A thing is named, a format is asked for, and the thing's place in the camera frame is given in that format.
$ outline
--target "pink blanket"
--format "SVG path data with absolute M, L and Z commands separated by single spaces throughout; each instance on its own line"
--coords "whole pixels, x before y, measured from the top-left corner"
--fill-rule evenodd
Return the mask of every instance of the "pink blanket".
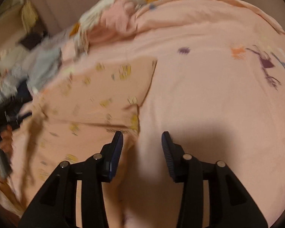
M 94 45 L 54 81 L 103 61 L 158 59 L 120 186 L 125 227 L 176 226 L 182 185 L 168 175 L 163 131 L 201 161 L 225 161 L 272 225 L 285 209 L 283 29 L 238 0 L 160 0 L 130 21 L 110 41 L 134 39 Z

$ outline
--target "pink bed sheet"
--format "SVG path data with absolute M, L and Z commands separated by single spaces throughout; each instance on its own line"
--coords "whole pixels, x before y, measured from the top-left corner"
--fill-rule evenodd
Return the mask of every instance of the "pink bed sheet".
M 272 225 L 285 209 L 283 29 L 238 0 L 161 0 L 131 19 L 134 39 L 91 47 L 54 81 L 103 61 L 158 59 L 120 188 L 125 227 L 176 226 L 182 185 L 169 177 L 163 131 L 201 161 L 225 161 Z

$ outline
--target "metal screw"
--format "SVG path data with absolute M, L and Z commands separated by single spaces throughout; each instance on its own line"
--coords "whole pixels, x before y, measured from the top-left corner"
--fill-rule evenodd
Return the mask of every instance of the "metal screw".
M 70 163 L 68 161 L 62 161 L 59 165 L 61 168 L 65 168 L 69 165 Z
M 190 160 L 190 159 L 192 159 L 192 155 L 190 155 L 190 154 L 184 154 L 184 155 L 183 155 L 183 159 L 184 159 L 184 160 Z
M 101 155 L 101 154 L 95 154 L 95 155 L 93 155 L 93 158 L 94 158 L 95 160 L 99 160 L 99 159 L 102 158 L 102 155 Z
M 217 165 L 218 165 L 219 167 L 222 167 L 222 168 L 226 166 L 226 164 L 225 164 L 224 161 L 218 161 L 218 162 L 217 162 Z

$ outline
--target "human hand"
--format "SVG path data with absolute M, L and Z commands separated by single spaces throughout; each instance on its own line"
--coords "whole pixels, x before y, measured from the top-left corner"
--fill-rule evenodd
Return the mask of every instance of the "human hand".
M 11 143 L 13 142 L 12 128 L 10 125 L 7 126 L 6 130 L 0 134 L 2 141 L 0 141 L 0 148 L 11 158 L 13 155 L 13 148 Z

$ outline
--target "person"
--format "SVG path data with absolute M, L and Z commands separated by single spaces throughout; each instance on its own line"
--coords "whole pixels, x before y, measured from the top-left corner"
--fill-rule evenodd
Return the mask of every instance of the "person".
M 7 126 L 7 129 L 1 132 L 0 136 L 2 137 L 2 141 L 0 141 L 0 148 L 9 156 L 9 158 L 13 155 L 13 148 L 11 146 L 13 139 L 12 128 L 10 125 Z

